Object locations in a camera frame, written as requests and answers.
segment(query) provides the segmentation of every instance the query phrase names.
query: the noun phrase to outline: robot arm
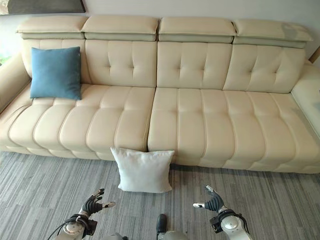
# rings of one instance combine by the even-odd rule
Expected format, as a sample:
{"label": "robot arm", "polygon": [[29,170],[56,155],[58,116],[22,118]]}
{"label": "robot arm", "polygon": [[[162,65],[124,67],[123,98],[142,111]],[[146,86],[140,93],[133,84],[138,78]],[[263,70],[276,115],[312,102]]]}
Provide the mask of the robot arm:
{"label": "robot arm", "polygon": [[236,214],[225,206],[220,195],[209,185],[205,187],[212,197],[206,203],[195,203],[195,208],[205,208],[216,212],[218,215],[210,219],[214,232],[224,231],[230,240],[252,240],[249,235],[246,219],[241,214]]}
{"label": "robot arm", "polygon": [[98,203],[102,199],[104,189],[101,188],[93,193],[83,204],[78,214],[72,215],[59,229],[55,240],[81,240],[86,235],[92,236],[95,233],[97,222],[89,219],[94,213],[101,211],[104,208],[111,208],[116,205],[115,202],[107,202],[104,204]]}

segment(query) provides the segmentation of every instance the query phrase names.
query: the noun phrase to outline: headrest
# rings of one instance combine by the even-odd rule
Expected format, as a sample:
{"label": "headrest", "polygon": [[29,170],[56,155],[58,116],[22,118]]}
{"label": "headrest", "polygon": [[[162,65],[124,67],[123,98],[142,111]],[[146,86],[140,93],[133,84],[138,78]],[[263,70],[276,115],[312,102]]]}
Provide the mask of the headrest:
{"label": "headrest", "polygon": [[150,16],[95,15],[89,17],[82,31],[86,39],[155,41],[157,18]]}
{"label": "headrest", "polygon": [[164,17],[159,41],[231,43],[236,31],[232,22],[218,17]]}
{"label": "headrest", "polygon": [[303,26],[271,20],[238,19],[234,21],[237,35],[234,44],[271,45],[303,49],[312,41]]}
{"label": "headrest", "polygon": [[84,39],[81,32],[87,16],[31,17],[20,24],[17,33],[23,39]]}

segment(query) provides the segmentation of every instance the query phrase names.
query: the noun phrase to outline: pillow on floor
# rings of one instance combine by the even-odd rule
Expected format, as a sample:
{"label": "pillow on floor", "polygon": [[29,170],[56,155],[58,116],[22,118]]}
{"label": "pillow on floor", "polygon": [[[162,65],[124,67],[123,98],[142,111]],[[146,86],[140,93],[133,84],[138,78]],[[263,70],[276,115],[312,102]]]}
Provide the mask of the pillow on floor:
{"label": "pillow on floor", "polygon": [[31,49],[30,98],[81,100],[80,47]]}
{"label": "pillow on floor", "polygon": [[172,190],[168,174],[175,151],[141,152],[115,147],[111,151],[119,168],[119,189],[157,194]]}

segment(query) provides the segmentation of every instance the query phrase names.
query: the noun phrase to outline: floor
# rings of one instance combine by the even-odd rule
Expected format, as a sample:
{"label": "floor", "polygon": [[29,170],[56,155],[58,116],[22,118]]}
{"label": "floor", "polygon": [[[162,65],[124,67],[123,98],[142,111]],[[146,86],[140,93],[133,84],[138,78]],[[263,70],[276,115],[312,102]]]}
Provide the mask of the floor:
{"label": "floor", "polygon": [[320,239],[320,174],[254,172],[172,165],[173,190],[163,194],[123,192],[111,161],[0,154],[0,239],[44,240],[99,188],[116,206],[93,215],[100,240],[119,232],[130,240],[156,239],[161,213],[168,227],[191,240],[226,240],[215,234],[213,213],[192,207],[209,200],[211,185],[227,206],[247,219],[253,240]]}

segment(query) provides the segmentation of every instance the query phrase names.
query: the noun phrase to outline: cream leather sofa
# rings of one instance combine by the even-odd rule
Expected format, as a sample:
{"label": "cream leather sofa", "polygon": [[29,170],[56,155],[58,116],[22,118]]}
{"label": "cream leather sofa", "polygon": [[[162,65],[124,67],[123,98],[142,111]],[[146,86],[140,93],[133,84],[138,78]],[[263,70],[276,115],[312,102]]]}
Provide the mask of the cream leather sofa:
{"label": "cream leather sofa", "polygon": [[[180,165],[320,172],[320,72],[305,60],[304,28],[213,17],[159,22],[24,22],[21,53],[0,67],[0,150],[102,160],[114,159],[111,146],[175,150]],[[30,99],[31,47],[75,46],[82,100]]]}

